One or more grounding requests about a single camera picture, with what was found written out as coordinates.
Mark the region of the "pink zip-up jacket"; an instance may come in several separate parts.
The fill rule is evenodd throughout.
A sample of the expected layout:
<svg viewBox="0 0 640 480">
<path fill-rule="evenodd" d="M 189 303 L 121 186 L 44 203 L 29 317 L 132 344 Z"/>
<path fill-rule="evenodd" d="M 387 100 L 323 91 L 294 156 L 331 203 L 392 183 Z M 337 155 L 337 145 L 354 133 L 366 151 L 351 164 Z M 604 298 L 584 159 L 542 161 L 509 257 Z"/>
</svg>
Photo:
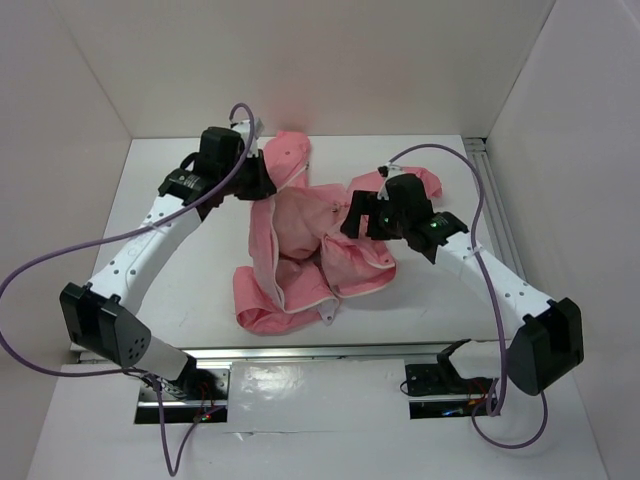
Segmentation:
<svg viewBox="0 0 640 480">
<path fill-rule="evenodd" d="M 282 335 L 303 326 L 331 324 L 341 300 L 384 289 L 397 264 L 382 241 L 350 239 L 340 231 L 358 190 L 378 192 L 377 172 L 350 184 L 312 186 L 312 147 L 300 132 L 280 131 L 264 147 L 277 192 L 251 206 L 249 266 L 235 270 L 235 317 L 257 335 Z"/>
</svg>

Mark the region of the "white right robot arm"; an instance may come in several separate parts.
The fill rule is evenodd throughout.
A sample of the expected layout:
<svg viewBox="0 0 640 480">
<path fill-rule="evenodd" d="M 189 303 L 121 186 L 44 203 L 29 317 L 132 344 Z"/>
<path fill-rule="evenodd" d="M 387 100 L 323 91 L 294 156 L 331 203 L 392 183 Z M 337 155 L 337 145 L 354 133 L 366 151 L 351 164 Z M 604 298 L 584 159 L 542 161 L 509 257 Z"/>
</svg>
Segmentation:
<svg viewBox="0 0 640 480">
<path fill-rule="evenodd" d="M 436 379 L 444 390 L 506 376 L 537 396 L 583 362 L 579 306 L 529 285 L 473 239 L 459 218 L 435 211 L 416 175 L 390 177 L 377 192 L 354 191 L 341 231 L 352 239 L 404 240 L 494 310 L 496 341 L 461 340 L 440 353 Z"/>
</svg>

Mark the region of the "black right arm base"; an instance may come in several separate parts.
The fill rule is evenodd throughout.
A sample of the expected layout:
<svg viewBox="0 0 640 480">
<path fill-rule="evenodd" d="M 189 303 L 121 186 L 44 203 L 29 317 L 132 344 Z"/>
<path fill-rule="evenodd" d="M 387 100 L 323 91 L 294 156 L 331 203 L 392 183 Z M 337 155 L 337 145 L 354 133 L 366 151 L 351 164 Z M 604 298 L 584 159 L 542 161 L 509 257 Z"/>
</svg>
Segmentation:
<svg viewBox="0 0 640 480">
<path fill-rule="evenodd" d="M 427 363 L 405 366 L 406 379 L 399 390 L 409 402 L 409 418 L 449 419 L 471 417 L 473 413 L 486 416 L 486 403 L 495 407 L 497 399 L 489 397 L 492 379 L 475 377 L 463 379 L 454 369 L 450 357 L 469 340 L 455 342 Z"/>
</svg>

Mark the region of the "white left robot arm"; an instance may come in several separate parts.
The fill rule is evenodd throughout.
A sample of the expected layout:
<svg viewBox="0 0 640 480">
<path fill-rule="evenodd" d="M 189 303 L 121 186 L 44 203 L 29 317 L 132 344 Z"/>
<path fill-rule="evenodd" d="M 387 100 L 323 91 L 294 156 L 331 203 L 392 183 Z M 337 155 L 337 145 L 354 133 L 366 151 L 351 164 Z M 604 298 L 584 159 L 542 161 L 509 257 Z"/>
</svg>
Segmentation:
<svg viewBox="0 0 640 480">
<path fill-rule="evenodd" d="M 152 335 L 137 313 L 151 284 L 180 244 L 224 198 L 262 200 L 276 192 L 258 147 L 258 123 L 210 127 L 199 149 L 171 171 L 151 209 L 115 257 L 84 285 L 69 283 L 60 303 L 71 341 L 123 369 L 147 373 L 176 399 L 216 394 L 216 376 Z"/>
</svg>

